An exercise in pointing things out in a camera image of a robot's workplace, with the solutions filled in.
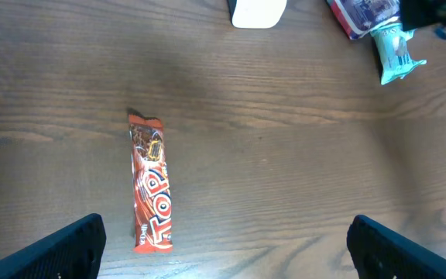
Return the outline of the orange Top chocolate bar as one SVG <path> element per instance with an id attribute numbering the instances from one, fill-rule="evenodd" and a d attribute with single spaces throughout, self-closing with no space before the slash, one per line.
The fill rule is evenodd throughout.
<path id="1" fill-rule="evenodd" d="M 172 201 L 163 124 L 157 118 L 129 114 L 136 253 L 169 253 Z"/>

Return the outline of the red blue snack packet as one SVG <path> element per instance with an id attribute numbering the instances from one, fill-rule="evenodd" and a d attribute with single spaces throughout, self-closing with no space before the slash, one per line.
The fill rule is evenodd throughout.
<path id="1" fill-rule="evenodd" d="M 400 17 L 399 0 L 327 0 L 350 40 L 357 40 Z"/>

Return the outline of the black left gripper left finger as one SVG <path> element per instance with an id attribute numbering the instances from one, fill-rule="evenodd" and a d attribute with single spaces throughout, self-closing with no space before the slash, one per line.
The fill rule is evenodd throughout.
<path id="1" fill-rule="evenodd" d="M 0 260 L 4 279 L 95 279 L 106 233 L 102 217 L 92 213 Z"/>

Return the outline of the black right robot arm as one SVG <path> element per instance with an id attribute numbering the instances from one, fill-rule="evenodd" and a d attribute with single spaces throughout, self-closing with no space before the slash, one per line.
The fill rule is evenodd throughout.
<path id="1" fill-rule="evenodd" d="M 404 31 L 435 26 L 446 40 L 446 0 L 400 0 L 400 21 Z"/>

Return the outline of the teal white snack packet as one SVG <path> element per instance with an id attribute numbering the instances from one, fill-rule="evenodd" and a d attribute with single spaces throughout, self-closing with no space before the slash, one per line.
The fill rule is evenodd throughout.
<path id="1" fill-rule="evenodd" d="M 379 27 L 370 33 L 383 67 L 381 85 L 404 79 L 414 69 L 427 63 L 426 60 L 413 60 L 410 55 L 407 41 L 413 38 L 414 33 L 414 29 L 403 31 L 399 22 Z"/>

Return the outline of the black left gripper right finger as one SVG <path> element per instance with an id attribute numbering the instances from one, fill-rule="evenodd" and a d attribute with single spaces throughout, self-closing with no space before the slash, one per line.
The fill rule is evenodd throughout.
<path id="1" fill-rule="evenodd" d="M 365 215 L 354 217 L 346 242 L 361 279 L 446 279 L 446 259 Z"/>

